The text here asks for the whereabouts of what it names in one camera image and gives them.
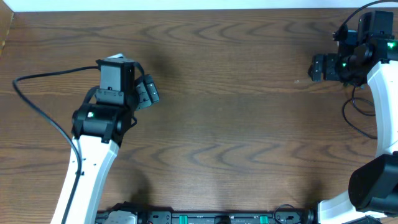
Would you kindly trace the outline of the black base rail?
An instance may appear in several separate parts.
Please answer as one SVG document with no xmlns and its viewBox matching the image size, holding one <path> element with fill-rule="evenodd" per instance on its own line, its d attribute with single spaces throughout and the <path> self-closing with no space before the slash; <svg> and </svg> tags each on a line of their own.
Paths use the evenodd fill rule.
<svg viewBox="0 0 398 224">
<path fill-rule="evenodd" d="M 142 207 L 130 202 L 118 203 L 98 212 L 95 224 L 311 224 L 317 223 L 313 210 L 282 208 L 261 212 L 187 212 L 167 207 Z"/>
</svg>

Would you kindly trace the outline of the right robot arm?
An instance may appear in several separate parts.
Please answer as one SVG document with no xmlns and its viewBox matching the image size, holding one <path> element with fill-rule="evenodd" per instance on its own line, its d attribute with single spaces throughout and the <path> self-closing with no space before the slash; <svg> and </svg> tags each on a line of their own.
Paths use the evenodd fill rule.
<svg viewBox="0 0 398 224">
<path fill-rule="evenodd" d="M 333 33 L 335 54 L 317 54 L 308 75 L 315 82 L 338 81 L 371 89 L 376 119 L 375 158 L 355 170 L 348 189 L 318 203 L 314 223 L 379 223 L 397 216 L 397 40 L 393 12 L 360 16 L 357 30 L 345 23 Z"/>
</svg>

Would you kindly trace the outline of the cardboard panel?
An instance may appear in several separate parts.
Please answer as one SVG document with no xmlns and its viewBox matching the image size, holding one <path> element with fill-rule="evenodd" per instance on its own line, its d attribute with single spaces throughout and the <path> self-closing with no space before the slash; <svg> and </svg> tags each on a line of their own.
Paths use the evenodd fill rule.
<svg viewBox="0 0 398 224">
<path fill-rule="evenodd" d="M 0 3 L 0 53 L 2 53 L 9 34 L 9 29 L 14 17 L 14 12 L 1 0 Z"/>
</svg>

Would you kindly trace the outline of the clear tape strip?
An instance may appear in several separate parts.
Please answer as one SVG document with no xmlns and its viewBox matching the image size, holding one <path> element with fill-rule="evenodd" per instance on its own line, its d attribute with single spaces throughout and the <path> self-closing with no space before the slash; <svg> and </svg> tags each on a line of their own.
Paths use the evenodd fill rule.
<svg viewBox="0 0 398 224">
<path fill-rule="evenodd" d="M 313 81 L 311 79 L 301 79 L 301 80 L 295 80 L 294 83 L 300 85 L 308 85 L 313 83 Z"/>
</svg>

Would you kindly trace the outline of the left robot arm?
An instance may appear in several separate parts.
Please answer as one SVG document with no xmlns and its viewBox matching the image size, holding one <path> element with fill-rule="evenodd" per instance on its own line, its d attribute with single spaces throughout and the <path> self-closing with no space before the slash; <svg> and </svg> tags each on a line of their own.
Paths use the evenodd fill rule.
<svg viewBox="0 0 398 224">
<path fill-rule="evenodd" d="M 100 84 L 72 116 L 73 145 L 52 223 L 94 223 L 108 172 L 134 113 L 158 103 L 159 93 L 141 65 L 123 54 L 96 62 Z"/>
</svg>

